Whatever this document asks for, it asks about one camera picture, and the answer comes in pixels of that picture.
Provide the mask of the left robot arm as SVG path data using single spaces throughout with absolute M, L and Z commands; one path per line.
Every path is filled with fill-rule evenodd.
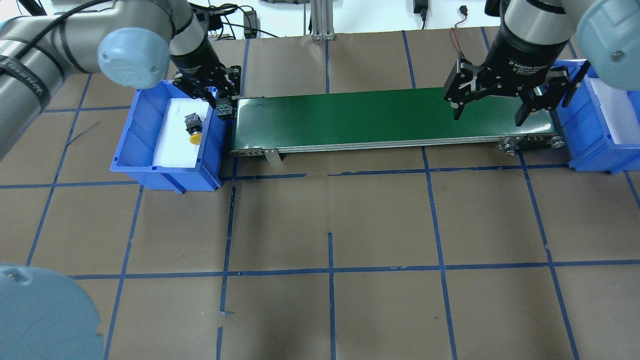
M 187 0 L 91 0 L 57 16 L 20 16 L 1 25 L 1 157 L 50 105 L 69 76 L 103 73 L 149 89 L 172 62 L 173 84 L 233 118 L 240 68 L 222 64 Z M 3 360 L 100 360 L 105 340 L 89 294 L 59 272 L 1 264 Z

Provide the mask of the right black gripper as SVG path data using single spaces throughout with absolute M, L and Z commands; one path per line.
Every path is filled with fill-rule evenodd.
M 486 96 L 520 97 L 515 126 L 522 126 L 537 109 L 555 109 L 570 85 L 569 71 L 555 61 L 569 41 L 538 44 L 517 36 L 501 25 L 486 59 L 475 65 L 466 59 L 454 28 L 451 37 L 457 60 L 444 85 L 443 99 L 452 103 L 459 121 L 466 104 Z

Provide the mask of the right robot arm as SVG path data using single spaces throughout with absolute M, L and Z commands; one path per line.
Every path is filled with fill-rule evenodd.
M 458 52 L 443 96 L 454 120 L 470 102 L 511 97 L 522 102 L 521 126 L 567 107 L 590 69 L 612 88 L 638 91 L 639 11 L 637 0 L 487 0 L 484 12 L 500 26 L 482 64 Z

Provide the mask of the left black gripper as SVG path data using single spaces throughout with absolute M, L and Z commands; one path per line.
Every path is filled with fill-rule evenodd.
M 179 69 L 173 76 L 173 85 L 193 100 L 208 103 L 211 109 L 217 109 L 217 100 L 224 99 L 225 103 L 236 109 L 242 82 L 242 67 L 215 66 L 205 69 L 197 66 L 189 69 Z

